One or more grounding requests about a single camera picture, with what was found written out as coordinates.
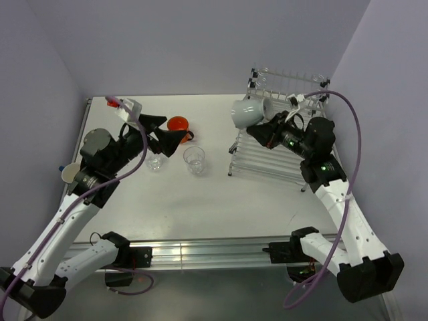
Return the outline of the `orange plastic mug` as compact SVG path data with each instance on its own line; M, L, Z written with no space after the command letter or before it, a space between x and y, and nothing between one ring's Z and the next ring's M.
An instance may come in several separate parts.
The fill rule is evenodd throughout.
M187 132L186 136L181 140L181 144L192 141L195 137L193 132L189 129L189 121L182 116L174 116L170 118L167 122L167 128L169 130L185 130Z

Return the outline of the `light blue footed cup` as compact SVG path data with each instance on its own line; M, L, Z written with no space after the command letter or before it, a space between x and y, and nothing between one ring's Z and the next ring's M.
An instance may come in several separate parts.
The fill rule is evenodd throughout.
M231 119L240 130L273 117L273 102L269 98L236 100L231 107Z

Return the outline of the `patterned white mug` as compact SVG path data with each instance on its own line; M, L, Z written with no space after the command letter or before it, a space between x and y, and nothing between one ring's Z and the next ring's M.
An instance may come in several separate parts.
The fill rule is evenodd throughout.
M271 99L277 99L278 98L278 93L272 88L257 87L255 92L260 97L267 97L267 98L271 98Z

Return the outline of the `clear glass right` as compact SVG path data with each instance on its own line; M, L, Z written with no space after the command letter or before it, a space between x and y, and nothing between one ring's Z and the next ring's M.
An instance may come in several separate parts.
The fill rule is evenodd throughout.
M183 153L183 160L189 172L194 175L200 175L205 169L205 151L198 146L187 148Z

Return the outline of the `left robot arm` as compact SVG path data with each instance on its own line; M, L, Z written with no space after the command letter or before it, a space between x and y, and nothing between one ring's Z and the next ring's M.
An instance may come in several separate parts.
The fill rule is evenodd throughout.
M5 295L38 318L51 316L66 294L94 271L130 263L130 242L108 232L86 251L65 260L65 254L86 224L107 204L120 181L116 175L131 160L151 150L170 157L186 130L163 130L164 116L141 114L139 129L123 124L118 139L103 128L89 131L80 149L82 160L58 212L26 252L11 267L1 268Z

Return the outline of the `clear glass left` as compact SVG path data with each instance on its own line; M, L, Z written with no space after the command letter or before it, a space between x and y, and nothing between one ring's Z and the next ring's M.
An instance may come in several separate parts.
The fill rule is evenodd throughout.
M144 163L150 170L157 171L163 165L163 158L159 154L150 154L146 156Z

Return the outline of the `clear glass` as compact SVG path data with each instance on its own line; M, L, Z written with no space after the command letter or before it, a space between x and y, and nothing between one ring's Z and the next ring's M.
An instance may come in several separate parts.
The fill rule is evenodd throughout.
M150 154L146 156L144 163L150 170L157 171L163 165L163 158L159 154Z
M183 153L183 160L189 172L194 175L200 175L205 169L205 151L198 146L187 148Z

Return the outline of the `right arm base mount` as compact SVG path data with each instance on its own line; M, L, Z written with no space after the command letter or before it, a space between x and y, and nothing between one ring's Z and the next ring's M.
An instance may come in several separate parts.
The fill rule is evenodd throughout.
M293 282L301 284L317 274L317 260L303 252L300 240L309 234L318 232L319 231L314 227L297 229L292 232L288 241L271 242L267 247L263 248L262 251L270 255L270 261L272 264L298 262L307 263L308 265L300 271L298 271L296 267L287 268L290 279Z

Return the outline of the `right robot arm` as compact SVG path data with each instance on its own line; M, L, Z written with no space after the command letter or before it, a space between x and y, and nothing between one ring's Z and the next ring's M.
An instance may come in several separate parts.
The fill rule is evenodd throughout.
M336 277L349 302L390 292L405 263L376 236L353 197L352 179L332 153L335 124L313 117L305 128L299 128L286 116L287 112L278 113L269 122L246 131L268 149L282 145L302 157L302 176L338 229L334 242L314 227L293 231L290 255L298 261L311 257L320 262L324 271Z

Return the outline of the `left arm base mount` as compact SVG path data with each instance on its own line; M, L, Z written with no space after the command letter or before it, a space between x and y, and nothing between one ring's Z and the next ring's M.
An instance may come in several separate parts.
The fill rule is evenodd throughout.
M111 268L124 268L136 270L137 268L149 268L152 260L152 247L129 247L125 252L119 253L119 258L113 263L107 265ZM136 279L136 274L131 272L113 272L104 273L104 283L110 288L124 288L131 285Z

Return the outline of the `aluminium mounting rail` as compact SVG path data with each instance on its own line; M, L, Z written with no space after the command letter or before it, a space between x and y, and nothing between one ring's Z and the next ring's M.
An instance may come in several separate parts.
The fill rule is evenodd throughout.
M202 241L131 242L109 232L99 236L96 243L81 248L80 254L101 257L105 265L119 258L119 253L129 247L152 247L150 268L158 270L191 270L264 267L272 264L270 255L263 252L271 242L288 239L206 239ZM373 235L344 238L333 248L332 242L321 233L309 234L300 240L303 252L319 263L327 263L328 270L337 274L340 264L351 266L362 263L364 258L375 260L384 256L386 247Z

